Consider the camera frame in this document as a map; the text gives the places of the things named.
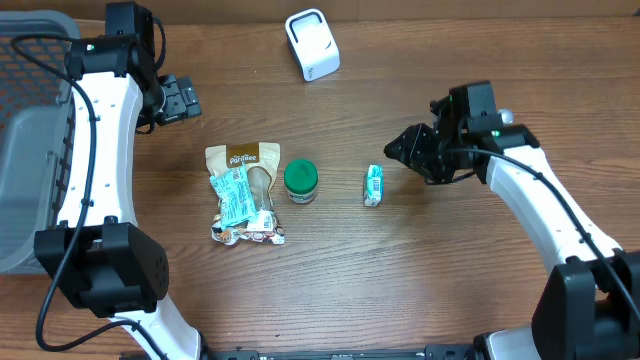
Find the yellow dish soap bottle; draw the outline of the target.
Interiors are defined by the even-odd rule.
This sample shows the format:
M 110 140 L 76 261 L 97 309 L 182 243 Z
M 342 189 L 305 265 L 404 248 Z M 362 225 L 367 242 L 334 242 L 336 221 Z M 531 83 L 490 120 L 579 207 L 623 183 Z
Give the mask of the yellow dish soap bottle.
M 498 110 L 498 113 L 501 117 L 502 123 L 505 126 L 508 126 L 514 123 L 514 114 L 510 109 L 502 108 Z

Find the teal tissue pack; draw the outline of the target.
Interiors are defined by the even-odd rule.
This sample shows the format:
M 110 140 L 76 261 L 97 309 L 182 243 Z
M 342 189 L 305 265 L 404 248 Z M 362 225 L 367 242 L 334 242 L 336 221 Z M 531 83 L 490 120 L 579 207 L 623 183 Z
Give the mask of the teal tissue pack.
M 372 164 L 364 174 L 363 204 L 366 207 L 378 206 L 384 195 L 383 166 Z

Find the teal snack packet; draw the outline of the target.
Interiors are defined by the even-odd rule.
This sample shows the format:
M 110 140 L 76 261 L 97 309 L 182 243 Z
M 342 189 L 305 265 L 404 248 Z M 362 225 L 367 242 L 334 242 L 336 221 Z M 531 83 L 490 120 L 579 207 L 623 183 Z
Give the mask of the teal snack packet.
M 210 183 L 220 201 L 222 230 L 253 220 L 258 215 L 245 164 L 228 169 L 222 175 L 212 175 Z

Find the brown snack pouch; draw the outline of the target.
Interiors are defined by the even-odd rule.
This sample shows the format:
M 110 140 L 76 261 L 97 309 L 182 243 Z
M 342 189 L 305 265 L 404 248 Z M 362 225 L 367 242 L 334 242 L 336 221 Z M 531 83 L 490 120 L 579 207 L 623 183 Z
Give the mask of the brown snack pouch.
M 215 241 L 227 246 L 240 241 L 285 243 L 271 198 L 280 158 L 280 145 L 271 142 L 205 149 L 209 181 L 218 197 L 211 226 Z

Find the green lid jar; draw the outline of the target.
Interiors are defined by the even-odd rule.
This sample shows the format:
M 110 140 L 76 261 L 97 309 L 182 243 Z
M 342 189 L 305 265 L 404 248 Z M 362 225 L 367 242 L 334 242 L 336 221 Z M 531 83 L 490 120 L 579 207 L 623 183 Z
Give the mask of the green lid jar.
M 297 204 L 307 204 L 318 193 L 318 171 L 308 159 L 291 161 L 284 171 L 284 185 L 289 199 Z

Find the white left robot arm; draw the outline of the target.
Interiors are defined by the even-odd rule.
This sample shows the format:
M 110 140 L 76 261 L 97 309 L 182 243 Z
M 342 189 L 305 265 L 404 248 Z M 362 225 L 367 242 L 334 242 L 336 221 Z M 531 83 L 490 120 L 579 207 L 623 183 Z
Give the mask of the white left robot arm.
M 51 293 L 124 328 L 147 358 L 206 359 L 204 336 L 169 295 L 166 252 L 133 206 L 135 135 L 202 112 L 189 78 L 160 74 L 165 46 L 160 20 L 134 2 L 108 4 L 104 34 L 71 41 L 61 74 L 75 106 L 68 188 L 34 253 Z

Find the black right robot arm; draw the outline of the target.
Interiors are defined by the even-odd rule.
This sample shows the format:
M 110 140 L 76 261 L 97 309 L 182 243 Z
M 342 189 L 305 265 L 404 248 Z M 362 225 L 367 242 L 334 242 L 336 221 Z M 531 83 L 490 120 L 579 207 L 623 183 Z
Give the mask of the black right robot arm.
M 636 359 L 639 254 L 627 252 L 580 208 L 540 142 L 496 105 L 488 81 L 450 89 L 430 104 L 431 125 L 406 128 L 384 154 L 429 185 L 475 176 L 513 212 L 541 255 L 548 279 L 531 322 L 430 345 L 428 359 Z

